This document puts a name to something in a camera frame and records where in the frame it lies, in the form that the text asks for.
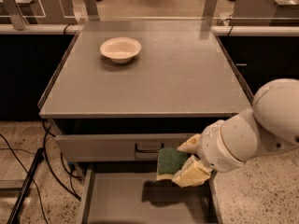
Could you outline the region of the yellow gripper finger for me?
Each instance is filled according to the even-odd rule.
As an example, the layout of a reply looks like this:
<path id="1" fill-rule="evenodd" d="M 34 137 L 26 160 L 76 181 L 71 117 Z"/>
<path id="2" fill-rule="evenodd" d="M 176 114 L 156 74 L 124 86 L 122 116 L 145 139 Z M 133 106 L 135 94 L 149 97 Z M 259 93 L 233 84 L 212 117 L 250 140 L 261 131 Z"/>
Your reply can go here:
<path id="1" fill-rule="evenodd" d="M 212 171 L 212 168 L 191 155 L 182 168 L 174 174 L 172 181 L 181 188 L 197 187 L 203 185 L 211 177 Z"/>
<path id="2" fill-rule="evenodd" d="M 195 134 L 178 147 L 179 151 L 196 154 L 200 144 L 200 134 Z"/>

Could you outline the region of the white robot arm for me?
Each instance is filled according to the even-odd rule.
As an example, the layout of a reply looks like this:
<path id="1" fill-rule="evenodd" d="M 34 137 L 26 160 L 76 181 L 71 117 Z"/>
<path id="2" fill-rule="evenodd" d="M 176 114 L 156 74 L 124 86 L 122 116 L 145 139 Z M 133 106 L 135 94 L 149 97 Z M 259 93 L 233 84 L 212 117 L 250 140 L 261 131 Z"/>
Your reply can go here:
<path id="1" fill-rule="evenodd" d="M 259 156 L 299 147 L 299 81 L 276 79 L 255 94 L 251 108 L 207 126 L 178 149 L 191 156 L 172 177 L 180 187 L 204 184 L 213 171 L 227 173 Z"/>

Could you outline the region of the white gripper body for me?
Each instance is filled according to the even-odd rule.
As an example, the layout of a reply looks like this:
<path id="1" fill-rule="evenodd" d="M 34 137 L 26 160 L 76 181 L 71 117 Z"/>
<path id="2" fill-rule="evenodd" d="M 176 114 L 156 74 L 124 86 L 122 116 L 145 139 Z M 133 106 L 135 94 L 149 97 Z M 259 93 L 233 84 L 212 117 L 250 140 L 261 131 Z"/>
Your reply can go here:
<path id="1" fill-rule="evenodd" d="M 243 167 L 245 163 L 236 159 L 224 144 L 221 135 L 223 123 L 223 120 L 218 120 L 203 130 L 196 154 L 205 166 L 220 173 L 228 173 Z"/>

